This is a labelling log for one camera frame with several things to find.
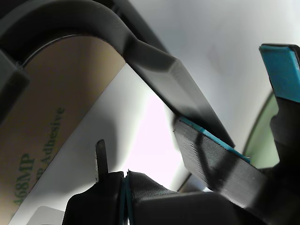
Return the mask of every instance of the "teal plastic tab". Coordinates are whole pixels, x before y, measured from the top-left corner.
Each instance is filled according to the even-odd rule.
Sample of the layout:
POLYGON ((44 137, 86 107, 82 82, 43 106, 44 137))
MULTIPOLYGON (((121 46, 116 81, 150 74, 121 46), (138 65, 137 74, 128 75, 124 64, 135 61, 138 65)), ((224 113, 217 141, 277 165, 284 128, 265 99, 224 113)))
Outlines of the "teal plastic tab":
POLYGON ((231 151, 232 153, 234 153, 235 155, 239 156, 240 158, 244 159, 246 162, 250 163, 250 159, 243 156, 242 154, 240 154, 238 151, 236 151, 233 147, 229 146, 228 144, 226 144, 225 142, 223 142, 222 140, 218 139, 216 136, 214 136, 213 134, 211 134, 210 132, 208 132, 206 129, 202 128, 201 126, 193 123, 192 121, 188 120, 185 117, 180 117, 179 118, 182 122, 184 122, 185 124, 191 126, 192 128, 194 128, 195 130, 197 130, 198 132, 204 134, 205 136, 207 136, 208 138, 212 139, 214 142, 216 142, 217 144, 221 145, 223 148, 225 148, 228 151, 231 151))
POLYGON ((295 52, 288 46, 271 45, 262 45, 260 52, 275 96, 300 102, 300 69, 295 52))
POLYGON ((124 224, 124 216, 125 216, 125 200, 126 200, 126 184, 125 179, 122 178, 122 186, 121 186, 121 195, 120 195, 120 221, 119 225, 124 224))

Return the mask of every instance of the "gray plastic part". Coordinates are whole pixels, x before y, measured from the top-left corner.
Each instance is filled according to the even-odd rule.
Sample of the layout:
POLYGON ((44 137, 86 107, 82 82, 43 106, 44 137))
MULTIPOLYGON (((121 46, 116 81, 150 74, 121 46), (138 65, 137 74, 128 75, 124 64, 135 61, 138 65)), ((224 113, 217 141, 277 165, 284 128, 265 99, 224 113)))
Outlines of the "gray plastic part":
POLYGON ((107 7, 91 0, 31 0, 0 21, 0 48, 24 63, 53 37, 91 35, 109 43, 178 115, 234 147, 233 141, 182 63, 138 40, 107 7))
POLYGON ((129 0, 112 0, 116 6, 121 10, 122 14, 133 24, 134 28, 138 30, 139 35, 149 45, 168 53, 165 46, 159 41, 157 36, 151 30, 149 25, 144 21, 136 8, 129 0))
POLYGON ((210 190, 267 224, 300 224, 297 193, 181 120, 174 133, 185 167, 210 190))
POLYGON ((134 225, 240 225, 233 205, 216 193, 189 193, 143 199, 134 225))
POLYGON ((103 139, 96 143, 95 168, 96 182, 99 182, 99 180, 101 180, 101 177, 106 176, 108 174, 106 147, 105 141, 103 139))
POLYGON ((0 124, 28 84, 25 71, 0 49, 0 124))

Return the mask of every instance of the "teal plastic edge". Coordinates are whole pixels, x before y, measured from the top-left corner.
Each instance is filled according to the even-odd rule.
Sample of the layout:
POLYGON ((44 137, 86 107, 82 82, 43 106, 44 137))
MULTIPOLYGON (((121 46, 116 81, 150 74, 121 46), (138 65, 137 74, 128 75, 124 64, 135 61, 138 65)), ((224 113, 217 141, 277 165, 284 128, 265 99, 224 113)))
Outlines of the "teal plastic edge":
POLYGON ((126 202, 127 202, 127 209, 128 209, 128 218, 130 225, 134 224, 133 221, 133 211, 132 211, 132 201, 131 201, 131 189, 129 184, 129 173, 127 173, 127 176, 125 178, 125 187, 126 187, 126 202))
POLYGON ((197 125, 195 123, 193 123, 192 121, 188 120, 185 117, 180 117, 179 120, 182 121, 182 122, 184 122, 185 124, 189 125, 190 127, 194 128, 195 130, 197 130, 198 132, 202 133, 203 135, 207 136, 209 139, 211 139, 214 142, 216 142, 217 144, 221 145, 226 150, 232 152, 233 154, 237 155, 238 157, 244 159, 246 162, 250 163, 250 159, 249 158, 247 158, 247 157, 243 156, 242 154, 240 154, 233 147, 229 146, 228 144, 226 144, 222 140, 218 139, 216 136, 214 136, 213 134, 211 134, 206 129, 202 128, 201 126, 199 126, 199 125, 197 125))
POLYGON ((288 46, 260 46, 263 62, 276 97, 300 103, 300 67, 288 46))

